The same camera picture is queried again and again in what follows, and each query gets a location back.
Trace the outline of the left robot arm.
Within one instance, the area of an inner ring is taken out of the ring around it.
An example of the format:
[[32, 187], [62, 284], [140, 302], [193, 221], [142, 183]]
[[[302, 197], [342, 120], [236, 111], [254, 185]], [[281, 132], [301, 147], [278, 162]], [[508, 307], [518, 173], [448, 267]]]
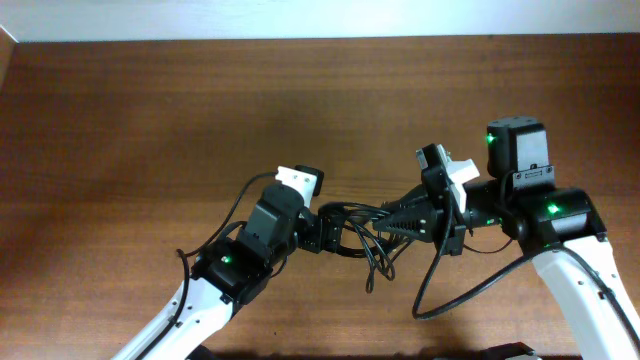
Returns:
[[274, 266], [300, 247], [312, 222], [310, 200], [321, 187], [305, 179], [266, 187], [246, 222], [223, 230], [205, 246], [165, 307], [115, 357], [117, 359], [213, 359], [203, 342], [253, 301]]

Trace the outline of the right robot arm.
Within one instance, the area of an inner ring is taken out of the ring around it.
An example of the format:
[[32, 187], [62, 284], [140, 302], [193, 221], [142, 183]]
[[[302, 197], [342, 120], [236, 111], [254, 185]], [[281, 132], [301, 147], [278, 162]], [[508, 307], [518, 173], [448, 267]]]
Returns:
[[639, 316], [615, 263], [607, 229], [581, 189], [561, 189], [548, 155], [545, 126], [515, 116], [487, 125], [487, 170], [478, 181], [472, 160], [454, 161], [442, 145], [416, 152], [421, 183], [387, 203], [375, 230], [431, 242], [437, 259], [458, 256], [466, 234], [498, 226], [519, 244], [519, 258], [418, 320], [444, 314], [530, 263], [560, 306], [585, 359], [636, 359]]

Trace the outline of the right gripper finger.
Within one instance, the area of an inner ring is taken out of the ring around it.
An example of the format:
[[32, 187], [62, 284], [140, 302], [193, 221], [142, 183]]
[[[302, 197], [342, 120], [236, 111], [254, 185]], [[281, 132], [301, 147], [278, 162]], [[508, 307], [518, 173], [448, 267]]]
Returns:
[[398, 210], [412, 207], [417, 203], [428, 200], [428, 193], [422, 185], [417, 185], [397, 200], [383, 202], [380, 206], [383, 210]]
[[435, 209], [427, 203], [405, 207], [390, 207], [386, 213], [372, 221], [373, 228], [379, 232], [408, 237], [422, 242], [432, 242]]

